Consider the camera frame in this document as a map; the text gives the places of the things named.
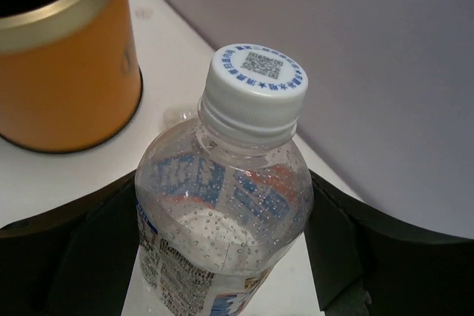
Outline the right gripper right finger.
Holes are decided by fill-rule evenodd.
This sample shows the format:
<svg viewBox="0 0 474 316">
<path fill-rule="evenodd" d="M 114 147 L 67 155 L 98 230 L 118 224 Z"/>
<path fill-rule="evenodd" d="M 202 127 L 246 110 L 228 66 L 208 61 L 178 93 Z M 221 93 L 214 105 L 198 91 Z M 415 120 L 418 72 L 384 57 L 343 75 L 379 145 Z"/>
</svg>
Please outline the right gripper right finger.
<svg viewBox="0 0 474 316">
<path fill-rule="evenodd" d="M 473 314 L 473 240 L 405 223 L 311 178 L 304 234 L 321 311 Z"/>
</svg>

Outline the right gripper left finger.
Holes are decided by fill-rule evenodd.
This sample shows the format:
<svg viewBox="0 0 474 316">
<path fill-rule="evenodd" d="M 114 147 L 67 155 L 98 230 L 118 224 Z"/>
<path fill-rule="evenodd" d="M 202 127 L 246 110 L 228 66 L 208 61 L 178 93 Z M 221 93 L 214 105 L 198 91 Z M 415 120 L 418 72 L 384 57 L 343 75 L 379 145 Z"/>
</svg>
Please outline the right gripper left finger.
<svg viewBox="0 0 474 316">
<path fill-rule="evenodd" d="M 138 249 L 134 179 L 1 228 L 2 315 L 120 315 Z"/>
</svg>

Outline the water bottle blue label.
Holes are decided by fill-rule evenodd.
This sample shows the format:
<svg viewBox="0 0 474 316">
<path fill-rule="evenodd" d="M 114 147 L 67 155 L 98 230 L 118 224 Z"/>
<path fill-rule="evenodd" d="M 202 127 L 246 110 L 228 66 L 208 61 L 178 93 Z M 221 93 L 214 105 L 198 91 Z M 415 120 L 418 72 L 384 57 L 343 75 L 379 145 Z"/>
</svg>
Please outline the water bottle blue label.
<svg viewBox="0 0 474 316">
<path fill-rule="evenodd" d="M 307 87 L 282 52 L 227 45 L 197 115 L 149 145 L 135 174 L 148 315 L 239 315 L 304 231 L 313 186 L 293 136 Z"/>
</svg>

